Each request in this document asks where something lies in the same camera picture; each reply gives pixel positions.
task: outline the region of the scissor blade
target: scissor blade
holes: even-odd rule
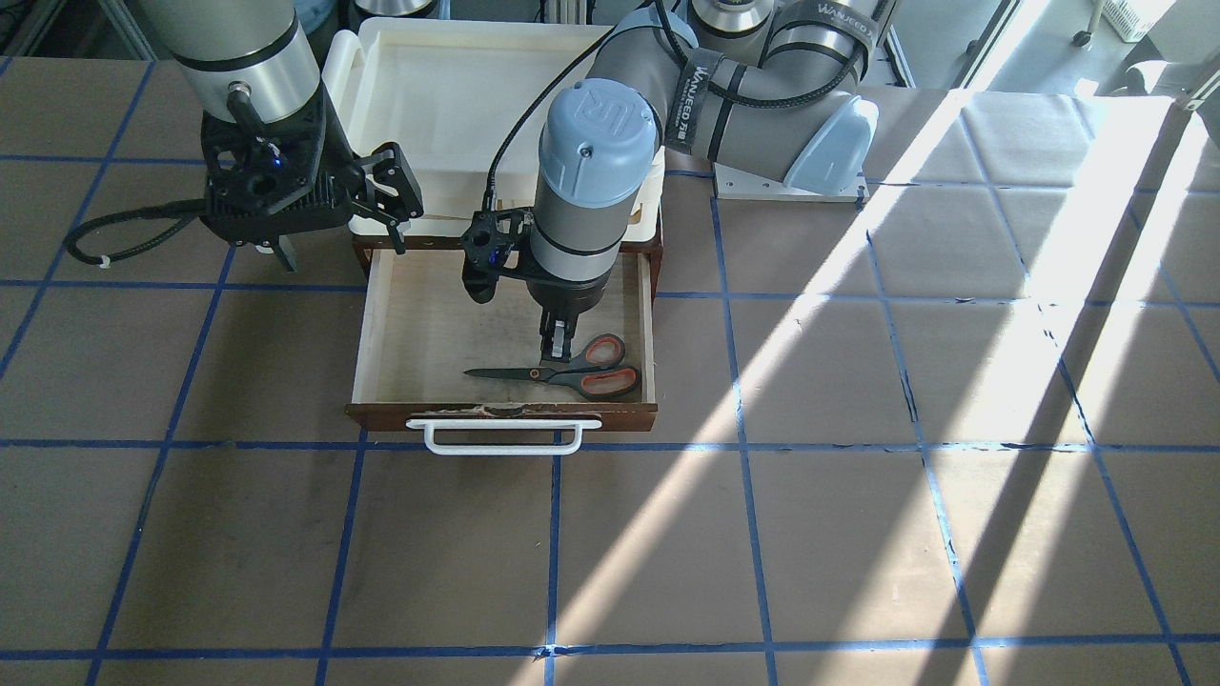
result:
[[[492,369],[468,369],[462,374],[468,376],[477,376],[479,378],[508,378],[510,381],[533,381],[529,372],[533,371],[529,367],[492,367]]]

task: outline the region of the white mounting plate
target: white mounting plate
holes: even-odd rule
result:
[[[778,181],[764,178],[749,172],[715,165],[716,198],[722,200],[784,200],[788,203],[855,203],[869,199],[869,184],[864,182],[864,171],[856,173],[856,184],[850,193],[843,195],[821,195],[791,188]]]

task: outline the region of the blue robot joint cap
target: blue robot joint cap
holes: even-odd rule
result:
[[[587,78],[555,98],[538,159],[556,195],[581,208],[609,208],[639,189],[658,145],[656,117],[643,95]]]

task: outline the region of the black cable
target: black cable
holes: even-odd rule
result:
[[[874,21],[881,18],[881,15],[886,11],[886,7],[889,5],[889,1],[891,0],[881,0],[880,2],[877,2],[877,7],[872,11]],[[665,32],[665,37],[670,44],[670,49],[673,51],[673,55],[671,56],[673,57],[673,61],[681,68],[684,70],[687,63],[689,62],[689,57],[687,57],[686,51],[683,51],[682,46],[678,44],[677,37],[673,33],[673,27],[670,23],[670,18],[669,16],[666,16],[665,5],[662,4],[662,0],[653,0],[653,4],[656,7],[656,12],[660,15],[661,28]],[[708,90],[710,90],[715,95],[719,95],[723,100],[733,103],[734,105],[744,105],[747,107],[755,107],[760,110],[780,110],[786,107],[799,107],[800,105],[808,105],[809,103],[813,103],[814,100],[838,88],[838,84],[843,83],[843,79],[847,78],[847,74],[852,72],[852,67],[855,66],[856,60],[859,60],[863,54],[864,54],[864,48],[856,44],[855,49],[852,50],[852,56],[838,71],[838,73],[834,74],[833,78],[831,78],[831,81],[810,90],[809,93],[804,93],[802,95],[794,95],[792,98],[781,98],[776,100],[749,98],[745,95],[732,93],[715,82],[708,84]]]
[[[520,133],[521,128],[525,127],[526,121],[529,118],[531,115],[534,114],[534,110],[537,110],[538,106],[542,105],[543,100],[547,99],[547,95],[549,95],[550,92],[554,90],[555,87],[560,84],[560,82],[567,78],[567,74],[572,73],[572,70],[575,70],[581,62],[587,60],[589,55],[597,52],[598,48],[601,46],[601,42],[605,40],[606,37],[610,35],[612,31],[614,29],[610,29],[603,33],[600,38],[594,40],[588,48],[584,49],[583,52],[581,52],[580,55],[576,56],[575,60],[569,62],[567,66],[564,67],[564,71],[559,72],[559,74],[555,78],[553,78],[550,83],[547,84],[547,88],[544,88],[542,93],[539,93],[538,96],[534,98],[534,101],[531,103],[528,107],[526,107],[526,111],[521,115],[521,118],[517,120],[517,123],[512,125],[512,129],[509,131],[509,134],[504,138],[504,143],[500,144],[500,149],[497,150],[495,156],[492,157],[492,166],[488,167],[487,170],[487,190],[483,192],[484,212],[490,212],[492,206],[495,204],[495,170],[500,166],[500,160],[503,160],[504,154],[508,153],[509,145],[512,143],[512,139],[517,137],[517,133]]]
[[[146,253],[152,248],[165,243],[166,240],[173,238],[176,233],[182,231],[188,223],[199,218],[206,205],[203,199],[196,200],[177,200],[174,203],[166,203],[165,205],[152,205],[149,208],[139,208],[137,210],[127,210],[124,212],[115,212],[112,215],[105,215],[94,220],[89,220],[81,226],[73,228],[67,237],[63,239],[63,248],[72,255],[77,261],[84,262],[87,265],[100,266],[102,269],[110,266],[111,262],[117,262],[120,260],[126,260],[127,258],[134,258],[140,253]],[[123,223],[133,220],[177,220],[173,226],[162,231],[161,233],[149,238],[144,243],[133,245],[117,253],[111,253],[109,255],[89,255],[77,247],[77,243],[82,238],[89,236],[90,233],[98,231],[99,228]]]

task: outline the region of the scissors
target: scissors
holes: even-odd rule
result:
[[[511,381],[537,381],[553,386],[567,386],[589,400],[617,398],[639,386],[639,370],[621,365],[627,354],[627,344],[612,333],[603,333],[589,341],[581,354],[572,359],[567,369],[550,367],[499,367],[468,369],[466,374],[479,378],[506,378]]]

